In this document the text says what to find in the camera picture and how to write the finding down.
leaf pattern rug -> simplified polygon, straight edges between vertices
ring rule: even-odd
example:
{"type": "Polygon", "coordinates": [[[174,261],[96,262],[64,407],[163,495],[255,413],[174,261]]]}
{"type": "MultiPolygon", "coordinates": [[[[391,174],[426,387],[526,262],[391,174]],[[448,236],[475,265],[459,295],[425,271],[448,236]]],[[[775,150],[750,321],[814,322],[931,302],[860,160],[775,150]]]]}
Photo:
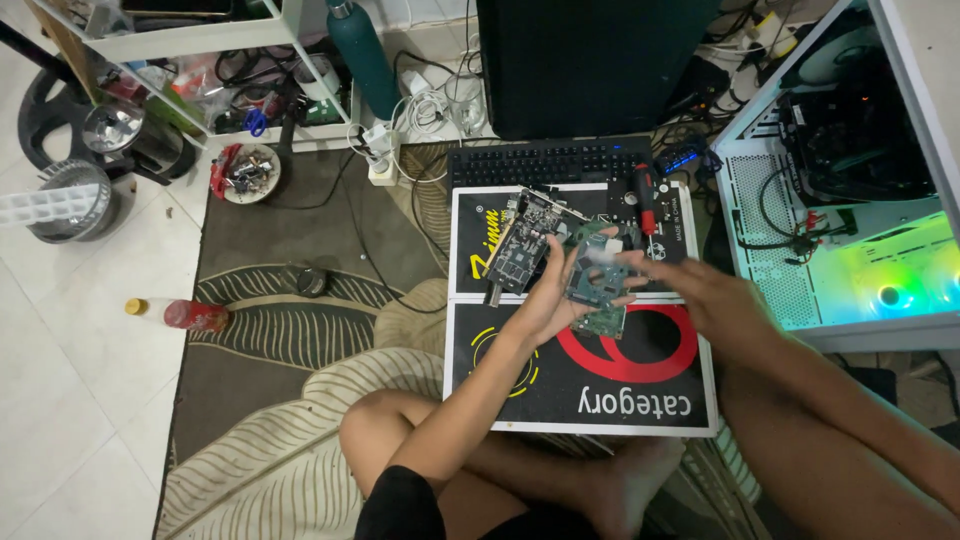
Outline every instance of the leaf pattern rug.
{"type": "MultiPolygon", "coordinates": [[[[445,160],[434,158],[449,146],[405,146],[400,162],[411,175],[435,177],[445,160]]],[[[275,204],[322,201],[349,152],[292,157],[275,204]]],[[[316,209],[209,199],[194,296],[229,307],[232,318],[221,333],[187,335],[155,538],[352,536],[363,502],[337,440],[344,412],[378,388],[441,395],[445,313],[415,313],[394,296],[421,309],[445,304],[445,206],[442,182],[373,187],[363,160],[353,160],[329,202],[316,209]],[[282,278],[288,262],[326,269],[324,294],[291,294],[282,278]]],[[[525,438],[548,452],[606,455],[573,435],[525,438]]],[[[622,443],[600,439],[614,449],[622,443]]],[[[729,430],[689,449],[648,508],[652,530],[769,537],[751,507],[759,489],[729,430]]]]}

hand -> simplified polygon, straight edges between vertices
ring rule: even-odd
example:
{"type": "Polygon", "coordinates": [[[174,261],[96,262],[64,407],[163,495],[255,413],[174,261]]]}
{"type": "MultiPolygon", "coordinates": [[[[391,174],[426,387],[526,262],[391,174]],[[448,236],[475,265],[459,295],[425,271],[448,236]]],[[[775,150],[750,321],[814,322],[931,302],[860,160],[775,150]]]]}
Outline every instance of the hand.
{"type": "Polygon", "coordinates": [[[683,296],[693,326],[728,361],[743,364],[769,357],[770,346],[785,337],[752,282],[692,258],[677,265],[636,253],[621,254],[621,260],[683,296]]]}
{"type": "MultiPolygon", "coordinates": [[[[605,229],[601,234],[616,233],[616,227],[605,229]]],[[[553,234],[547,235],[550,254],[547,256],[546,269],[540,280],[530,289],[530,294],[507,321],[503,332],[513,332],[523,338],[529,338],[534,347],[546,343],[560,331],[570,326],[578,318],[596,311],[594,307],[571,302],[564,297],[570,271],[577,256],[577,250],[570,252],[564,261],[564,247],[553,234]]],[[[647,283],[646,278],[628,278],[624,286],[633,287],[647,283]]],[[[615,307],[626,306],[636,298],[633,295],[617,298],[612,302],[615,307]]]]}

black keyboard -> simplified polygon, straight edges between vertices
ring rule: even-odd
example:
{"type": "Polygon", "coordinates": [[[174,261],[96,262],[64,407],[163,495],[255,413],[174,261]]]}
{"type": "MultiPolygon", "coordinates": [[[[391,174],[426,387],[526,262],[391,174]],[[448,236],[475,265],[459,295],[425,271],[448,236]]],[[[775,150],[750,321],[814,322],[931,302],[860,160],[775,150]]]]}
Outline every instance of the black keyboard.
{"type": "Polygon", "coordinates": [[[454,148],[447,153],[447,185],[593,184],[627,178],[650,160],[650,137],[550,139],[454,148]]]}

glass mug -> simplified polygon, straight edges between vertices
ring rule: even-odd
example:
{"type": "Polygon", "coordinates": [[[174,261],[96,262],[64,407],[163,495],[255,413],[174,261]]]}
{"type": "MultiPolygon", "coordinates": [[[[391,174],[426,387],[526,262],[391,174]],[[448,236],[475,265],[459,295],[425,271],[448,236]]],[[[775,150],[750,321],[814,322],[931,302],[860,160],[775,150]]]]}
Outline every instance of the glass mug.
{"type": "Polygon", "coordinates": [[[450,120],[464,136],[480,133],[487,121],[487,105],[483,98],[483,81],[472,73],[451,75],[444,84],[449,102],[450,120]]]}

scissors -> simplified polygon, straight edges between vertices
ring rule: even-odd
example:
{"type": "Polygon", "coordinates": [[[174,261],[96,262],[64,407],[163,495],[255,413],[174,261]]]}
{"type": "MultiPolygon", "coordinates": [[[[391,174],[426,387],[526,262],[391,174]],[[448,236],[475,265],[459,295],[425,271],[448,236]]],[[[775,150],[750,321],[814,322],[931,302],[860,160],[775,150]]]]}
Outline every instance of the scissors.
{"type": "Polygon", "coordinates": [[[250,135],[261,136],[263,132],[267,131],[267,115],[264,111],[274,102],[275,94],[270,92],[270,95],[267,96],[267,99],[263,100],[263,107],[253,108],[247,111],[247,116],[243,119],[243,124],[241,128],[246,132],[249,131],[250,135]]]}

